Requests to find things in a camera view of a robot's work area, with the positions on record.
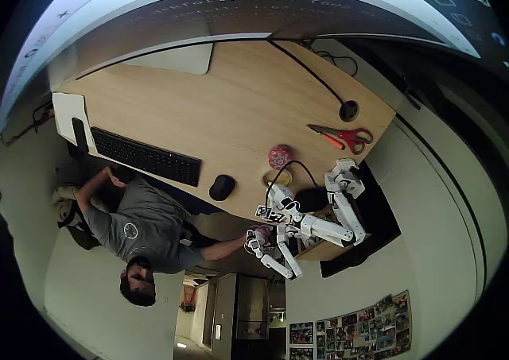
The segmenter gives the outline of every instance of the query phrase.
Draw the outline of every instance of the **man's arm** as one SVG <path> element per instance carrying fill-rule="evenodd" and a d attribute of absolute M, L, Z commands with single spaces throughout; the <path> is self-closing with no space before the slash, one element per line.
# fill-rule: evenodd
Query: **man's arm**
<path fill-rule="evenodd" d="M 244 246 L 245 241 L 246 236 L 243 235 L 232 241 L 218 242 L 212 246 L 204 247 L 200 252 L 205 261 L 216 261 L 240 249 Z"/>
<path fill-rule="evenodd" d="M 103 170 L 92 177 L 78 192 L 78 206 L 82 213 L 90 207 L 90 199 L 95 194 L 97 189 L 101 187 L 108 179 L 111 179 L 113 184 L 117 187 L 123 188 L 126 185 L 119 179 L 113 176 L 110 167 L 104 167 Z"/>

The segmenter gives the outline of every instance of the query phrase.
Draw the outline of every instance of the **monitor screen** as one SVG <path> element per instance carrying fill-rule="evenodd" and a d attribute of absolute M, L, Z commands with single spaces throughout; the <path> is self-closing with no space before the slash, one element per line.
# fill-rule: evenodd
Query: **monitor screen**
<path fill-rule="evenodd" d="M 240 38 L 396 39 L 449 49 L 502 79 L 509 78 L 507 38 L 488 0 L 55 2 L 60 8 L 52 3 L 42 14 L 12 67 L 2 97 L 0 126 L 31 83 L 49 81 L 55 87 L 154 50 Z M 64 21 L 55 24 L 57 10 Z"/>

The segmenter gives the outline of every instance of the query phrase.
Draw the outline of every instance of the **man's beard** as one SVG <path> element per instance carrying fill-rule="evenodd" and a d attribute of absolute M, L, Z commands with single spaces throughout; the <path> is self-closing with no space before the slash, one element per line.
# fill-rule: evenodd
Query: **man's beard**
<path fill-rule="evenodd" d="M 132 265 L 140 265 L 141 267 L 150 270 L 152 269 L 152 265 L 150 264 L 150 261 L 147 257 L 143 257 L 142 255 L 139 255 L 137 257 L 131 258 L 129 262 L 127 262 L 127 268 L 130 269 Z"/>

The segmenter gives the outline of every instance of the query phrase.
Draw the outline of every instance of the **gray t-shirt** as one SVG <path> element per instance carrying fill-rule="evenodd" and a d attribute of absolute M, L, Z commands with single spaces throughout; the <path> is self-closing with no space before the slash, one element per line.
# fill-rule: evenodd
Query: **gray t-shirt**
<path fill-rule="evenodd" d="M 116 213 L 90 206 L 85 221 L 100 244 L 124 261 L 142 255 L 153 271 L 178 273 L 204 259 L 200 249 L 179 243 L 188 212 L 168 193 L 140 176 L 127 186 Z"/>

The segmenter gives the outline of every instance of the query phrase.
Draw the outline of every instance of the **t-shirt logo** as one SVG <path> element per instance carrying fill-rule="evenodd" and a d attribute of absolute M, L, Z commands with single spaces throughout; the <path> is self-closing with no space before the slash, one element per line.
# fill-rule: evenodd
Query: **t-shirt logo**
<path fill-rule="evenodd" d="M 138 229 L 134 224 L 127 223 L 124 226 L 124 234 L 126 235 L 126 238 L 135 239 L 138 236 Z"/>

